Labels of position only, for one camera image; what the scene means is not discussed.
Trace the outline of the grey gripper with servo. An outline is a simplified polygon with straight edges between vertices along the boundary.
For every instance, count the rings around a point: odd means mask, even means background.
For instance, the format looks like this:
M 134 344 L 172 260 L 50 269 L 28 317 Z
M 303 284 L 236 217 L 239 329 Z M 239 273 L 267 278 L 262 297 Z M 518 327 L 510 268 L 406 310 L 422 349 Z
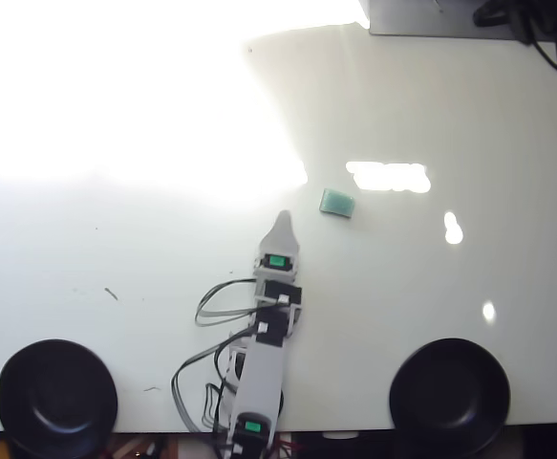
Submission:
M 299 269 L 300 246 L 289 210 L 281 210 L 272 228 L 259 244 L 253 276 L 279 282 L 294 282 Z

